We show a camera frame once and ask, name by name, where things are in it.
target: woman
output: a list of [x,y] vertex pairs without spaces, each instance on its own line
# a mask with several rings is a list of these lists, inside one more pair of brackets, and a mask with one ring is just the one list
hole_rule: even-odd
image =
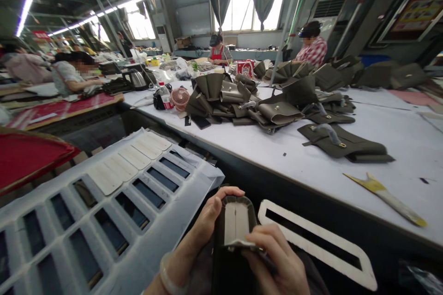
[[52,64],[52,77],[55,87],[64,97],[82,93],[83,89],[92,85],[102,85],[99,79],[86,81],[80,73],[96,70],[94,59],[85,52],[58,53]]
[[[214,232],[215,222],[222,210],[222,199],[227,195],[243,196],[245,192],[237,187],[221,187],[220,190],[208,199],[194,226],[186,234],[175,251],[167,259],[162,260],[164,270],[157,275],[144,295],[174,295],[184,294],[189,285],[192,266],[202,248],[210,241]],[[305,264],[291,249],[280,228],[276,225],[256,226],[246,240],[264,248],[277,272],[272,275],[257,254],[243,250],[242,255],[248,260],[263,295],[309,295],[324,294],[328,291],[318,271],[313,266],[309,269],[316,272],[315,279],[320,283],[320,292],[310,292],[311,285],[306,276]]]
[[223,37],[220,34],[211,36],[209,46],[211,46],[212,50],[208,61],[215,65],[230,65],[232,62],[231,52],[222,44],[222,41]]
[[328,43],[320,36],[321,27],[320,22],[311,21],[300,30],[299,37],[303,38],[303,48],[293,62],[309,62],[314,68],[323,64]]
[[123,50],[125,51],[125,54],[123,54],[123,56],[126,58],[132,58],[131,48],[133,47],[133,45],[123,37],[122,32],[118,32],[117,36],[119,37],[121,45],[123,46]]
[[47,69],[49,63],[41,57],[26,54],[26,51],[13,44],[5,45],[5,55],[0,62],[8,69],[11,78],[31,81],[34,84],[52,82],[51,72]]

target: red plaid shirt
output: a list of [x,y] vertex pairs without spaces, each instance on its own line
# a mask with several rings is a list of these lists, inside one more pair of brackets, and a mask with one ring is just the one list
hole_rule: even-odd
[[297,54],[295,61],[307,61],[315,68],[323,64],[323,59],[328,51],[328,43],[318,36],[310,46],[303,47]]

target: electric kettle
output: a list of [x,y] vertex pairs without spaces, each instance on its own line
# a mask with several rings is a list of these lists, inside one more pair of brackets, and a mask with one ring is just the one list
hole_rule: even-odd
[[146,74],[144,72],[139,72],[135,69],[131,69],[126,73],[122,73],[122,76],[125,80],[128,81],[129,85],[134,90],[142,91],[142,90],[147,90],[149,88],[151,80],[154,83],[156,82],[156,78],[151,71],[146,70]]

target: white table surface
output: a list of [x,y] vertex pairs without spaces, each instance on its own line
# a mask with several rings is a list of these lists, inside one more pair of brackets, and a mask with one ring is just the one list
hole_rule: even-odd
[[[179,81],[171,85],[173,88],[183,85],[191,91],[191,82]],[[258,90],[261,99],[271,96],[269,88],[259,87]],[[125,103],[132,106],[148,94],[152,92],[126,93]],[[179,119],[176,111],[158,111],[153,105],[139,109],[207,144],[443,248],[443,135],[416,114],[430,109],[426,106],[415,108],[383,89],[377,92],[351,89],[343,94],[362,102],[355,104],[356,122],[342,124],[343,129],[382,143],[396,161],[353,164],[346,158],[331,158],[316,146],[304,147],[302,144],[308,140],[297,129],[311,123],[310,120],[300,120],[270,136],[258,125],[235,127],[223,122],[200,130],[194,123],[185,127],[184,119]],[[428,227],[414,226],[377,196],[343,175],[347,173],[363,179],[366,172],[423,217]],[[426,178],[429,184],[423,183],[420,177]]]

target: blue container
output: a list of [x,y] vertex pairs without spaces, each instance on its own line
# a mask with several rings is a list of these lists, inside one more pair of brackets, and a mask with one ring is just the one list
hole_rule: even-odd
[[392,60],[390,56],[381,54],[360,54],[359,56],[361,57],[361,62],[365,65],[365,67],[369,67],[370,65],[377,62]]

